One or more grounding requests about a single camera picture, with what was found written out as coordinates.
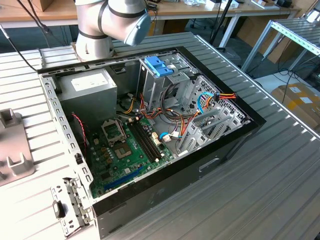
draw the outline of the motherboard chip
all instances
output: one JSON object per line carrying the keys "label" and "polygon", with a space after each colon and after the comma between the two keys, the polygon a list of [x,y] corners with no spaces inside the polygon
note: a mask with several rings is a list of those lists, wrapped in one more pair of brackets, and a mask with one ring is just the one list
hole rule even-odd
{"label": "motherboard chip", "polygon": [[102,180],[106,180],[107,178],[110,178],[110,177],[111,177],[111,175],[108,171],[101,174]]}
{"label": "motherboard chip", "polygon": [[129,145],[126,142],[115,145],[113,150],[118,159],[123,159],[132,154]]}

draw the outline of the red cable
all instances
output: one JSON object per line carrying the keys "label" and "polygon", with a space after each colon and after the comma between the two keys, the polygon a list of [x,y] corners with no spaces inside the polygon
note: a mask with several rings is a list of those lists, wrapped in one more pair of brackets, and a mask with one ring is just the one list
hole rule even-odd
{"label": "red cable", "polygon": [[84,125],[83,125],[82,121],[80,120],[80,118],[77,115],[72,113],[72,116],[74,116],[78,120],[78,122],[79,122],[79,124],[81,126],[82,134],[83,134],[84,155],[87,155],[87,142],[86,142],[86,134],[85,134]]}

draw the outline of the slotted aluminum surface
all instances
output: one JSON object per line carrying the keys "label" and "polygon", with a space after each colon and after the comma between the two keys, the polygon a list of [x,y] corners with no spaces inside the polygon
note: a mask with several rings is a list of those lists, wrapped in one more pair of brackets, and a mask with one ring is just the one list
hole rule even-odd
{"label": "slotted aluminum surface", "polygon": [[[192,33],[146,38],[120,55],[184,46],[267,123],[212,173],[119,229],[108,240],[313,239],[320,230],[319,139]],[[39,52],[23,55],[39,67]],[[76,63],[71,47],[44,49],[47,67]],[[23,116],[36,172],[0,187],[3,239],[64,239],[50,186],[72,176],[37,74],[16,53],[0,55],[0,109]],[[71,239],[99,239],[94,226]]]}
{"label": "slotted aluminum surface", "polygon": [[271,27],[315,55],[320,54],[320,25],[303,18],[273,21]]}

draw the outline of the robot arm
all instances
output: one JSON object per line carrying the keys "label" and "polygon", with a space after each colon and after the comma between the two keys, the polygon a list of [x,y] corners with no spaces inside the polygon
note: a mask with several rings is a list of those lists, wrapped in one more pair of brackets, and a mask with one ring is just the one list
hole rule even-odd
{"label": "robot arm", "polygon": [[150,28],[144,0],[76,0],[75,5],[79,27],[76,52],[85,61],[110,57],[111,37],[138,45]]}

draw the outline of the metal rack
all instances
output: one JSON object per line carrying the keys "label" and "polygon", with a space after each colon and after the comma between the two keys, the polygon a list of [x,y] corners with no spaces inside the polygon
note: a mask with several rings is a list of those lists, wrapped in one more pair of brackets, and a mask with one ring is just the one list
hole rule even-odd
{"label": "metal rack", "polygon": [[242,71],[245,72],[248,69],[271,29],[277,30],[278,34],[264,53],[264,56],[267,56],[272,51],[281,35],[288,37],[304,48],[289,70],[292,70],[297,65],[307,51],[317,56],[320,55],[320,25],[311,24],[304,18],[270,20],[245,60],[241,68]]}

